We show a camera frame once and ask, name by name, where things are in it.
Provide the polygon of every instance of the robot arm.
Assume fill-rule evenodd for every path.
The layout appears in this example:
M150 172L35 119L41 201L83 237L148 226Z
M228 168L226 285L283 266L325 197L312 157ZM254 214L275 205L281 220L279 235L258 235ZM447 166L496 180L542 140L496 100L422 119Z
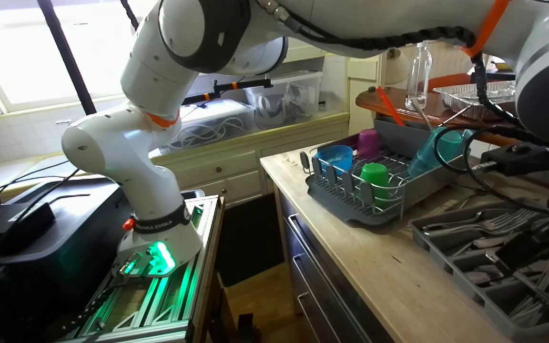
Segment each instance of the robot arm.
M121 262L159 243L174 264L148 275L165 277L193 260L203 243L188 222L176 176L153 166L150 151L180 130L178 111L199 73L268 73L285 60L287 37L354 58L422 41L472 45L495 3L163 0L142 25L123 77L132 105L71 126L64 151L79 168L119 182L134 206ZM516 65L519 119L549 142L549 4L512 0L485 52Z

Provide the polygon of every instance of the gray dish rack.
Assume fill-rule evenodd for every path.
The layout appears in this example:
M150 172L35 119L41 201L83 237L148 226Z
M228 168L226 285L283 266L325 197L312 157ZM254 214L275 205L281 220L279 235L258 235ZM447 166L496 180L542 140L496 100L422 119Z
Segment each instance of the gray dish rack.
M458 252L460 246L468 246L468 243L477 237L470 231L455 233L445 237L428 237L426 227L435 224L462 224L476 218L479 212L485 214L483 220L493 220L502 216L504 212L516 212L517 208L510 205L485 205L470 210L449 212L441 216L422 218L413 222L413 237L418 246L430 252L430 256L447 271L453 281L468 294L495 323L495 327L514 342L529 342L540 336L549 334L549 300L540 296L538 285L544 275L533 275L531 269L523 269L516 275L502 277L493 283L477 283L470 275L479 267L496 267L483 250L468 250L464 254ZM523 302L535 300L544 304L538 315L538 321L525 321L527 317L519 317Z
M344 172L327 161L312 159L313 174L308 178L310 195L329 212L357 227L380 229L443 187L451 186L456 174L443 166L418 178L409 178L407 170L413 157L428 142L430 130L422 126L397 126L388 121L376 121L382 155L373 161L355 161L352 172ZM352 136L329 145L350 145L357 151L359 136ZM365 163L382 163L390 168L390 187L367 184L359 178Z

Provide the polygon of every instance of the window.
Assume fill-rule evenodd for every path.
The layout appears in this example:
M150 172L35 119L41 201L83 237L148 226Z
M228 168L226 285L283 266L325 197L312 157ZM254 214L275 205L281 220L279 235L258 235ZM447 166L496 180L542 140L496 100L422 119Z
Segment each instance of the window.
M121 0L52 0L94 100L121 98L134 29ZM142 18L153 0L130 3ZM0 0L0 113L77 102L37 0Z

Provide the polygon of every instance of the wooden floor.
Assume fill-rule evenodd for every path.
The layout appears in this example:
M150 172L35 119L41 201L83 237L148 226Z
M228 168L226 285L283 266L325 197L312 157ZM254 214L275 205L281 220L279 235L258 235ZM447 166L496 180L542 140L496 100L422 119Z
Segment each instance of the wooden floor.
M287 266L277 266L228 288L228 300L235 321L239 321L239 315L254 315L254 327L260 330L264 343L312 342L308 323L296 315Z

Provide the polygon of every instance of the green cup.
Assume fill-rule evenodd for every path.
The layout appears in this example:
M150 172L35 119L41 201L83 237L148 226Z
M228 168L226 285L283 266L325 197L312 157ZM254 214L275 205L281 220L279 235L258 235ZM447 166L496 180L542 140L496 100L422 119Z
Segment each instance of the green cup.
M390 168L386 165L371 163L371 165L365 165L361 178L367 184L373 184L378 187L374 189L376 205L384 206L386 203L382 201L390 199L390 191L380 189L380 187L390 187Z

